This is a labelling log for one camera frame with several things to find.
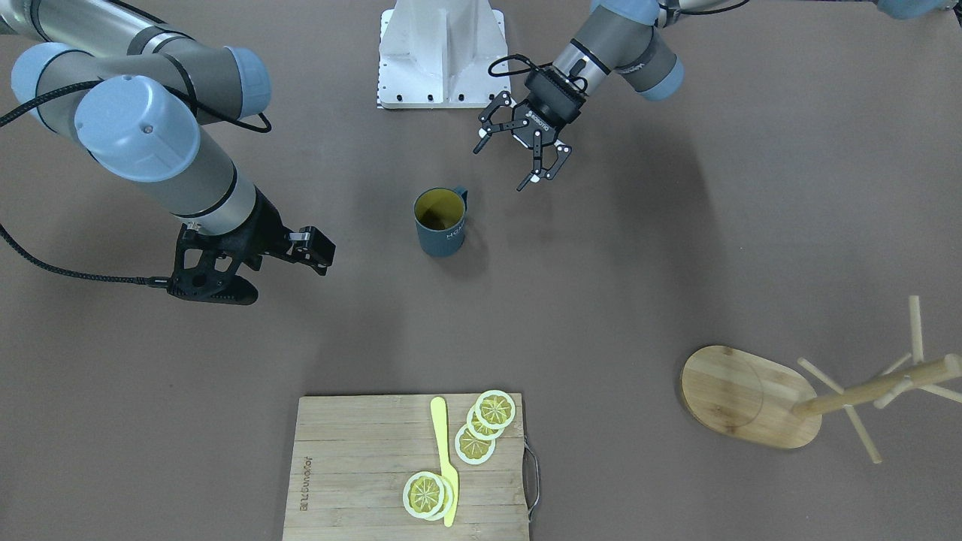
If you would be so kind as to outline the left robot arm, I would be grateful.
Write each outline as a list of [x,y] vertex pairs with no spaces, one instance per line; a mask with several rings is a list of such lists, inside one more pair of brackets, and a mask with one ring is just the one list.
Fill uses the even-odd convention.
[[917,180],[960,158],[960,3],[899,20],[876,1],[591,1],[546,64],[498,60],[461,182],[484,202],[551,186],[590,202],[704,202],[746,187],[880,174]]

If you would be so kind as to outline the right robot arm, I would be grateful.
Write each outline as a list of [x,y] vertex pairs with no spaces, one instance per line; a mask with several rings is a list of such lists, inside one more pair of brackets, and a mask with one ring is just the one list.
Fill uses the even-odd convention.
[[271,79],[252,50],[207,46],[118,1],[4,1],[2,33],[34,41],[11,69],[17,100],[93,82],[35,118],[185,225],[225,235],[265,204],[205,131],[267,109]]

